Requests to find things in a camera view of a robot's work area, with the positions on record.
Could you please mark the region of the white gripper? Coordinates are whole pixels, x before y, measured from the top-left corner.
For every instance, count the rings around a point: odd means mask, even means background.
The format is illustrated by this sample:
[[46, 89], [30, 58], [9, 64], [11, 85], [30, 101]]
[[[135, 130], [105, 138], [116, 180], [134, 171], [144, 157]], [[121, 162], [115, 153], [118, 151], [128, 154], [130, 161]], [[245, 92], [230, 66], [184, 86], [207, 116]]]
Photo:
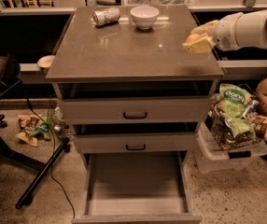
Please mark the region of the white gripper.
[[192, 42], [184, 42], [183, 48], [188, 53], [206, 53], [214, 46], [223, 51], [238, 50], [240, 46], [236, 41], [235, 26], [242, 15], [242, 12], [234, 13], [194, 28], [190, 32], [192, 35], [212, 34], [213, 39], [210, 36], [199, 36]]

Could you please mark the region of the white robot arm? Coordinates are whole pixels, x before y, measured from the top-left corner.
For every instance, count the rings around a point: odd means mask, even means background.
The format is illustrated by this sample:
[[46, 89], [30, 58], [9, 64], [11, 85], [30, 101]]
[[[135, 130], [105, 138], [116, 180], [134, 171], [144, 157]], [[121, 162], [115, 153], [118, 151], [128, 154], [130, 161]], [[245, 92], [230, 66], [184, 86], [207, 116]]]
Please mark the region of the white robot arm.
[[182, 46], [189, 53], [206, 53], [213, 48], [267, 49], [267, 9], [233, 13], [200, 25], [190, 32]]

